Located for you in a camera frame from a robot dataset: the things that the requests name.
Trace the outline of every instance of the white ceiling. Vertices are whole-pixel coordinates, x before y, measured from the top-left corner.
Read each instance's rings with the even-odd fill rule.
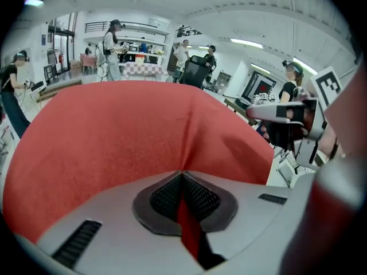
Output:
[[[297,57],[316,70],[333,66],[343,76],[356,66],[349,26],[330,0],[44,0],[27,7],[17,27],[31,27],[66,13],[98,8],[151,12],[191,25],[227,50],[284,77],[281,62]],[[264,49],[234,44],[258,42]]]

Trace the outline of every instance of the checkered tablecloth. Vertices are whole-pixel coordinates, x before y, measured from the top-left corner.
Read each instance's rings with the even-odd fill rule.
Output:
[[[168,74],[165,68],[151,63],[137,64],[135,62],[127,62],[124,65],[123,71],[123,74],[126,77],[132,74],[142,74],[147,76],[156,75],[157,73]]]

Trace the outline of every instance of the black t-shirt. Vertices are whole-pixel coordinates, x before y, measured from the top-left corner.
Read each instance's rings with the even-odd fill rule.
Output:
[[[206,59],[206,63],[209,63],[211,66],[213,65],[215,60],[214,55],[206,54],[204,58]]]
[[[282,98],[282,95],[283,95],[283,91],[287,92],[291,97],[289,98],[289,102],[292,101],[293,99],[293,90],[296,88],[296,85],[289,81],[289,82],[286,82],[284,85],[283,85],[283,89],[280,91],[279,93],[279,100]]]
[[[14,64],[10,64],[5,70],[4,72],[1,74],[1,87],[2,87],[2,91],[3,92],[14,92],[14,88],[11,85],[11,81],[9,80],[7,82],[7,80],[10,78],[10,75],[15,73],[15,75],[17,75],[18,70],[17,67]]]

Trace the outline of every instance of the ceiling light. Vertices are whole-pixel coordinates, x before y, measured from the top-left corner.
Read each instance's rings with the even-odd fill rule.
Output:
[[[255,67],[255,68],[257,68],[257,69],[260,69],[260,70],[262,70],[263,72],[266,72],[266,73],[270,74],[270,71],[267,71],[266,69],[261,68],[261,67],[259,67],[259,66],[255,65],[255,64],[252,64],[252,63],[251,63],[251,66],[252,66],[252,67]]]
[[[315,69],[310,68],[307,64],[304,64],[301,60],[297,59],[296,57],[293,58],[293,61],[299,63],[303,68],[307,69],[313,75],[317,74],[317,71]]]
[[[239,39],[231,39],[231,41],[233,43],[249,45],[249,46],[257,47],[257,48],[260,48],[260,49],[263,48],[262,44],[258,44],[258,43],[254,43],[254,42],[249,42],[249,41],[244,41],[244,40],[239,40]]]
[[[32,6],[39,6],[42,5],[44,2],[42,0],[25,0],[25,5],[32,5]]]

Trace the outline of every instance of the pink chair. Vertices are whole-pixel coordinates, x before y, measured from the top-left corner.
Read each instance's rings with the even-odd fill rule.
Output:
[[[81,72],[83,72],[83,69],[85,70],[85,68],[88,68],[90,70],[92,68],[94,68],[95,70],[97,69],[97,57],[81,54],[80,59],[82,62]]]

